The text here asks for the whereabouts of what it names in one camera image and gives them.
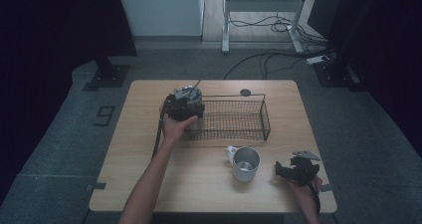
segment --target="wooden table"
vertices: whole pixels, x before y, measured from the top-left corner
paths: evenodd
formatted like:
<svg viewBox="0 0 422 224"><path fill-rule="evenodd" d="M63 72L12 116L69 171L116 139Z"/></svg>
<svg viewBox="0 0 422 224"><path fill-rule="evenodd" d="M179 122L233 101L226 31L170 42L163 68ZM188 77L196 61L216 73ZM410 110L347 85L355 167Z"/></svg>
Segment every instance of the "wooden table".
<svg viewBox="0 0 422 224"><path fill-rule="evenodd" d="M105 157L90 202L94 211L121 211L134 184L148 165L156 138L159 106L173 89L197 81L135 81ZM180 141L171 156L156 212L298 212L291 191L275 175L275 163L289 165L292 152L309 150L320 156L299 94L293 81L202 81L204 96L239 95L242 89L266 94L271 124L267 141L218 139ZM261 155L255 178L240 183L232 175L225 147L253 146ZM318 176L329 183L322 162ZM336 210L331 191L319 196L322 213Z"/></svg>

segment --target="black device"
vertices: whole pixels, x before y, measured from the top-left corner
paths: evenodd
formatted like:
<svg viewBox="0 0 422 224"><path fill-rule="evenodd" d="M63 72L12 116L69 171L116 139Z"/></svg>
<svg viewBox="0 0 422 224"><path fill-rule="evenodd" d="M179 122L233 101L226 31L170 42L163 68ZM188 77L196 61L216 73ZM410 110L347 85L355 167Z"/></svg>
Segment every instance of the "black device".
<svg viewBox="0 0 422 224"><path fill-rule="evenodd" d="M317 173L319 172L319 165L313 164L309 159L300 156L293 157L291 159L291 165L294 165L295 167L283 167L276 161L276 175L295 181L299 186L307 185L313 193L314 201L316 202L316 214L319 214L319 197L317 191L311 184L311 181L316 178Z"/></svg>
<svg viewBox="0 0 422 224"><path fill-rule="evenodd" d="M192 116L204 116L205 106L202 103L191 103L189 98L177 99L175 95L166 98L165 112L174 120L183 121Z"/></svg>

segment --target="white wall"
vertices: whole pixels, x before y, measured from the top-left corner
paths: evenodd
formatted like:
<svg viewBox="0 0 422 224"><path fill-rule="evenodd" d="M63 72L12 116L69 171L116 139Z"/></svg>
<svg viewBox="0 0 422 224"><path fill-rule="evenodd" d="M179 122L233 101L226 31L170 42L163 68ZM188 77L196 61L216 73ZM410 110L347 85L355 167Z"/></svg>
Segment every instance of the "white wall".
<svg viewBox="0 0 422 224"><path fill-rule="evenodd" d="M204 0L121 0L133 36L201 36Z"/></svg>

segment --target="forearm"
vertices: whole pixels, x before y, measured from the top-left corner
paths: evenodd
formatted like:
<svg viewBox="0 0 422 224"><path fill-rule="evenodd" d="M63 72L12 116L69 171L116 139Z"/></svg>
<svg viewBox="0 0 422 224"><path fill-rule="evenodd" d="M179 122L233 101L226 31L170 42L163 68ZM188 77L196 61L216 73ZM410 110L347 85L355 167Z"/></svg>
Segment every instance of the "forearm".
<svg viewBox="0 0 422 224"><path fill-rule="evenodd" d="M126 201L119 223L148 223L158 199L174 140L164 139Z"/></svg>
<svg viewBox="0 0 422 224"><path fill-rule="evenodd" d="M294 189L293 193L307 224L319 224L317 205L312 197L310 195L303 195L299 189Z"/></svg>

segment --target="black curtain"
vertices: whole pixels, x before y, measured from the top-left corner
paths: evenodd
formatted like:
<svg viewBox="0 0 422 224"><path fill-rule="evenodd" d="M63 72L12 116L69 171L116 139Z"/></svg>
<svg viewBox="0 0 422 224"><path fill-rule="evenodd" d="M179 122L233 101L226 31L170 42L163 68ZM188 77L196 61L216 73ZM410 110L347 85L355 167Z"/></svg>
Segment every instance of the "black curtain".
<svg viewBox="0 0 422 224"><path fill-rule="evenodd" d="M356 37L354 54L356 72L420 156L421 8L422 0L376 0Z"/></svg>
<svg viewBox="0 0 422 224"><path fill-rule="evenodd" d="M72 85L96 57L136 56L120 0L0 0L2 201Z"/></svg>

